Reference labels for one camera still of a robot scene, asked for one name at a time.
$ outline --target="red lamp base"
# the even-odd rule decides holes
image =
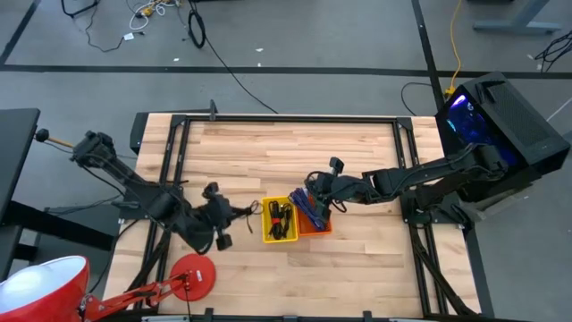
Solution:
[[[189,254],[180,258],[171,269],[171,276],[191,271],[188,290],[180,288],[174,292],[182,301],[198,301],[207,296],[215,286],[215,264],[205,256]]]

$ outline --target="red lamp arm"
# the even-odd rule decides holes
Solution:
[[[191,272],[186,271],[162,282],[147,284],[105,301],[100,301],[92,294],[88,294],[82,300],[82,307],[85,308],[84,317],[89,321],[97,321],[142,300],[145,300],[148,306],[154,307],[180,288],[189,287],[190,275]]]

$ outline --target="yellow cable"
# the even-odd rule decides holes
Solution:
[[[455,20],[457,19],[458,9],[461,7],[461,1],[462,0],[458,0],[457,8],[455,8],[455,12],[453,13],[453,18],[450,20],[450,43],[453,46],[453,53],[455,53],[455,58],[457,58],[457,70],[453,74],[453,77],[450,79],[449,88],[445,90],[445,94],[449,96],[455,92],[455,79],[457,78],[458,72],[461,70],[461,59],[458,57],[457,47],[455,46],[455,36],[453,35]]]

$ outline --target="yellow bin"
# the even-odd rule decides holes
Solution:
[[[272,235],[268,235],[270,228],[272,228],[272,219],[268,204],[270,201],[278,201],[280,205],[290,204],[292,206],[292,219],[290,220],[290,227],[286,233],[286,238],[276,241]],[[298,213],[296,206],[290,202],[287,196],[285,197],[265,197],[262,198],[262,241],[265,243],[274,242],[295,242],[298,240]]]

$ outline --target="black stand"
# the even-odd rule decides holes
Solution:
[[[65,15],[67,15],[68,17],[74,19],[75,16],[77,16],[78,14],[84,13],[84,12],[86,12],[87,10],[96,7],[98,4],[99,4],[99,0],[93,0],[93,4],[90,4],[90,5],[88,5],[87,7],[83,8],[83,9],[79,9],[79,10],[78,10],[77,12],[75,12],[75,13],[68,13],[68,12],[65,11],[65,2],[64,2],[64,0],[62,0],[62,11],[63,11],[63,13],[65,13]]]

